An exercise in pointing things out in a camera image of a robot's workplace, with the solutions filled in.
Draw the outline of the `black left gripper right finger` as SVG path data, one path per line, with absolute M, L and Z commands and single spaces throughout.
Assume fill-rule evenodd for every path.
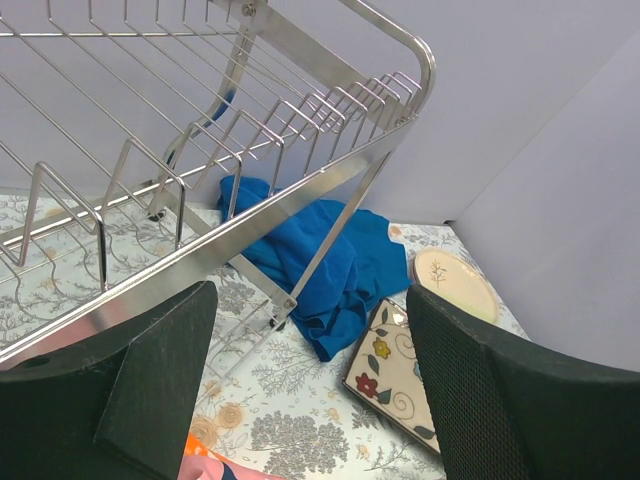
M 447 478 L 638 478 L 637 372 L 547 349 L 419 285 L 406 307 Z

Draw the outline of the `cream round plate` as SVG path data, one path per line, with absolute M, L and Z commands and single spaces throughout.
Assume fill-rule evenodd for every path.
M 485 322 L 497 324 L 498 301 L 488 282 L 469 263 L 440 248 L 427 248 L 412 260 L 416 283 Z

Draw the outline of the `square floral plate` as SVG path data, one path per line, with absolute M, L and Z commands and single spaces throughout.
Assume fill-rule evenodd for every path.
M 394 301 L 385 298 L 370 313 L 342 384 L 421 445 L 440 452 L 408 316 Z

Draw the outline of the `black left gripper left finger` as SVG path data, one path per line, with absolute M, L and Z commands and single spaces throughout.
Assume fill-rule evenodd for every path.
M 201 281 L 2 372 L 2 478 L 177 478 L 217 303 Z

